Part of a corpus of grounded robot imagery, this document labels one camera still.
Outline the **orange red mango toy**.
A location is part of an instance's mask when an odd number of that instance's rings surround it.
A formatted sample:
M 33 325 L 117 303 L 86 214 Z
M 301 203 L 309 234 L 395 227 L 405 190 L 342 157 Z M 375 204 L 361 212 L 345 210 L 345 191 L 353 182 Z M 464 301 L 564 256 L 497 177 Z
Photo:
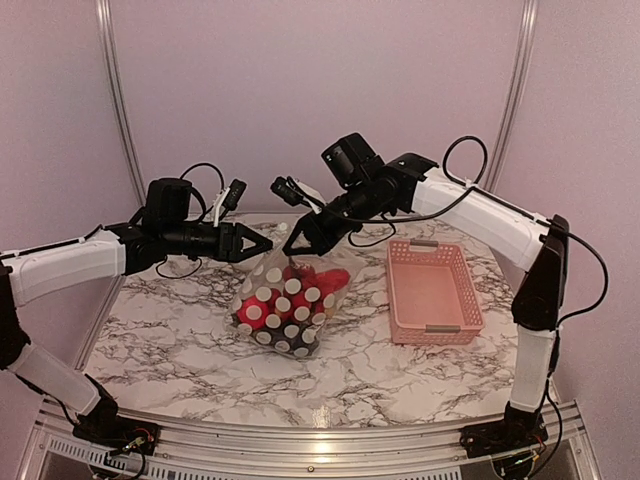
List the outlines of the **orange red mango toy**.
M 346 287 L 350 280 L 351 275 L 347 270 L 335 268 L 316 273 L 311 277 L 310 282 L 312 286 L 320 290 L 321 296 L 325 297 Z

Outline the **clear zip top bag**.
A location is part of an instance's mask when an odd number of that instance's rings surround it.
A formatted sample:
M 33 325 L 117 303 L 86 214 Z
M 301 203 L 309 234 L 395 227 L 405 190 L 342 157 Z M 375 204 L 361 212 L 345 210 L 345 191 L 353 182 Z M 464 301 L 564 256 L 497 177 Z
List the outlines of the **clear zip top bag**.
M 287 256 L 292 226 L 266 226 L 274 248 L 258 256 L 233 297 L 227 329 L 264 349 L 297 359 L 312 357 L 322 332 L 340 311 L 364 268 L 351 250 L 338 247 L 319 257 Z

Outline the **pink plastic basket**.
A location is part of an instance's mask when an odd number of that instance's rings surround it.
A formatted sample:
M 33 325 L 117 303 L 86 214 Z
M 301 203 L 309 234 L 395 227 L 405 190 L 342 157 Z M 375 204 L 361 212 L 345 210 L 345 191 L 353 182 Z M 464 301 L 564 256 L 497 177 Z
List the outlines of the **pink plastic basket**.
M 460 245 L 392 240 L 387 247 L 391 340 L 397 345 L 468 345 L 485 320 Z

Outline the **red cherry bunch toy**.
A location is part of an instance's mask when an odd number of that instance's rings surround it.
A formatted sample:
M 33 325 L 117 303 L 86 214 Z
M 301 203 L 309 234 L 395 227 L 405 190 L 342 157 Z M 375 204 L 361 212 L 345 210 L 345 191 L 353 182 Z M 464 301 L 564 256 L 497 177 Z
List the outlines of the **red cherry bunch toy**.
M 277 328 L 285 322 L 324 326 L 325 297 L 311 285 L 317 273 L 312 266 L 273 267 L 260 273 L 257 280 L 245 281 L 241 296 L 232 304 L 232 325 L 240 333 L 254 339 L 264 327 Z

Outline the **purple eggplant toy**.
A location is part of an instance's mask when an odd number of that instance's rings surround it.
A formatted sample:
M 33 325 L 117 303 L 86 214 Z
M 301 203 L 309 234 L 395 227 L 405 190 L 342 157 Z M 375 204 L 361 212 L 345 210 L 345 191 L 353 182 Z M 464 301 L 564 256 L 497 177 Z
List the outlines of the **purple eggplant toy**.
M 264 327 L 254 335 L 254 339 L 279 354 L 306 358 L 319 347 L 320 330 L 319 326 L 312 324 L 285 322 L 277 328 Z

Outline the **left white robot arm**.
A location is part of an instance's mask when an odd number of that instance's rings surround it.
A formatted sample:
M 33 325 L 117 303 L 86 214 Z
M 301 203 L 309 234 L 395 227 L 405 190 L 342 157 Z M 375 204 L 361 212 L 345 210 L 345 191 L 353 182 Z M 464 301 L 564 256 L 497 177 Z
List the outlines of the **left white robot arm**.
M 1 368 L 73 410 L 78 427 L 102 443 L 119 444 L 127 430 L 116 401 L 100 384 L 33 343 L 20 325 L 18 309 L 72 286 L 140 273 L 171 255 L 240 263 L 272 246 L 237 223 L 183 222 L 158 230 L 121 223 L 86 237 L 6 253 L 1 257 Z

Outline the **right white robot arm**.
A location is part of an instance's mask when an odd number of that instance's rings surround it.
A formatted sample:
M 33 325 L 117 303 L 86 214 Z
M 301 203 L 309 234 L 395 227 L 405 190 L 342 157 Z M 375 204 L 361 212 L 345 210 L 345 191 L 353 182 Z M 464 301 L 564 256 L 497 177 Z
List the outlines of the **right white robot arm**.
M 502 446 L 519 446 L 534 431 L 557 349 L 567 222 L 521 210 L 414 153 L 389 163 L 378 156 L 360 161 L 329 154 L 326 162 L 344 190 L 327 204 L 292 178 L 279 177 L 271 185 L 286 203 L 311 209 L 295 224 L 283 248 L 286 255 L 323 256 L 374 217 L 402 212 L 404 223 L 439 218 L 524 272 L 511 307 L 518 332 L 515 379 L 504 419 L 495 428 Z

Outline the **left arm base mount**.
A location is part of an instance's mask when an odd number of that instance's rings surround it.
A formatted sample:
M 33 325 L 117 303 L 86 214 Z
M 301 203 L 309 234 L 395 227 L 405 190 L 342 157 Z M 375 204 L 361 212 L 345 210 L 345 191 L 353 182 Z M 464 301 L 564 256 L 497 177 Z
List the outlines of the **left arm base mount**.
M 160 427 L 156 423 L 117 416 L 104 426 L 94 427 L 79 422 L 73 427 L 73 436 L 110 449 L 111 455 L 154 453 Z

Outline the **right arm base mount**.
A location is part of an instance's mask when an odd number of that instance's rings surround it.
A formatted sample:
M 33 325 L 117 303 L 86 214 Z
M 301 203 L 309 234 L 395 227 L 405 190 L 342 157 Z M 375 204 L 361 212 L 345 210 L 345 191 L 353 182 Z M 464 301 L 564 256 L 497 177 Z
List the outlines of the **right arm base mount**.
M 541 445 L 548 440 L 546 427 L 541 420 L 526 425 L 520 420 L 479 423 L 460 430 L 460 445 L 468 458 L 496 455 L 532 445 Z

